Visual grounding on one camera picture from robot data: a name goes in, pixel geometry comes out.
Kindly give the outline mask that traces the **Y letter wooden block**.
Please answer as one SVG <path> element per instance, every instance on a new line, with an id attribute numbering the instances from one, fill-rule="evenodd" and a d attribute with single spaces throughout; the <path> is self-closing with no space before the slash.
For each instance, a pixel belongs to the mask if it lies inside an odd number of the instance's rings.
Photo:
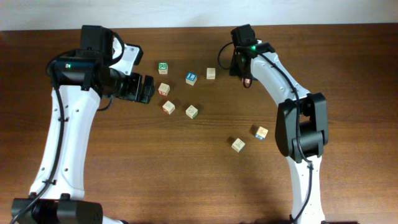
<path id="1" fill-rule="evenodd" d="M 245 147 L 246 143 L 242 141 L 240 138 L 236 138 L 232 143 L 231 147 L 238 153 L 240 153 Z"/>

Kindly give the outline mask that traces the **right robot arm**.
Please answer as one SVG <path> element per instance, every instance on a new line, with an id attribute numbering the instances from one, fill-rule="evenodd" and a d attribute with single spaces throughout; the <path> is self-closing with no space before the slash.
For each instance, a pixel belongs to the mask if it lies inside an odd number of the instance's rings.
<path id="1" fill-rule="evenodd" d="M 320 196 L 320 165 L 328 143 L 327 102 L 311 93 L 284 68 L 273 46 L 257 39 L 249 24 L 231 31 L 229 68 L 248 88 L 259 81 L 277 105 L 275 142 L 287 159 L 293 191 L 291 223 L 325 223 Z"/>

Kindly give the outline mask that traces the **blue D wooden block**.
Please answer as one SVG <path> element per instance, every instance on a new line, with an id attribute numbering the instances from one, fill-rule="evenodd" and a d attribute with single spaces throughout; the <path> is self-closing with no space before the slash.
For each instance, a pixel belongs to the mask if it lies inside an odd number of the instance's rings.
<path id="1" fill-rule="evenodd" d="M 266 138 L 266 136 L 267 136 L 267 133 L 268 133 L 268 130 L 267 130 L 266 128 L 263 128 L 262 126 L 260 126 L 260 127 L 257 129 L 257 131 L 256 131 L 256 133 L 255 133 L 254 136 L 255 136 L 255 138 L 257 138 L 257 139 L 263 141 L 263 140 L 265 140 L 265 138 Z"/>

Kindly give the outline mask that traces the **red A number wooden block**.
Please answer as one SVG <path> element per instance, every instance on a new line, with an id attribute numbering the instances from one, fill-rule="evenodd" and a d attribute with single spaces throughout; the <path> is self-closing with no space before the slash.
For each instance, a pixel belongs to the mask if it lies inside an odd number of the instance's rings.
<path id="1" fill-rule="evenodd" d="M 252 80 L 250 78 L 243 78 L 242 83 L 243 83 L 243 87 L 250 88 L 252 85 Z"/>

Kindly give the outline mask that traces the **green edged wooden block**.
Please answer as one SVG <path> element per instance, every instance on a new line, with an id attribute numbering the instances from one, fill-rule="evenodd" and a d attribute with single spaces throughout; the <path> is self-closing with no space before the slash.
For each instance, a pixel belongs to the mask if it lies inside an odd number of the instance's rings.
<path id="1" fill-rule="evenodd" d="M 186 109 L 186 115 L 191 118 L 194 119 L 197 114 L 198 114 L 198 109 L 195 108 L 193 105 L 190 105 L 187 109 Z"/>

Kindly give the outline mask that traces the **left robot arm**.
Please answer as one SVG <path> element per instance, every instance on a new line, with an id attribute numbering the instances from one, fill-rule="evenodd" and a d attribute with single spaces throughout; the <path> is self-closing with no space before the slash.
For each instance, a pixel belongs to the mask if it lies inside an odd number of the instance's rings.
<path id="1" fill-rule="evenodd" d="M 84 168 L 103 98 L 148 104 L 154 79 L 134 72 L 140 46 L 111 29 L 84 25 L 80 46 L 51 59 L 52 114 L 40 169 L 27 198 L 12 202 L 13 223 L 112 223 L 101 204 L 85 200 Z"/>

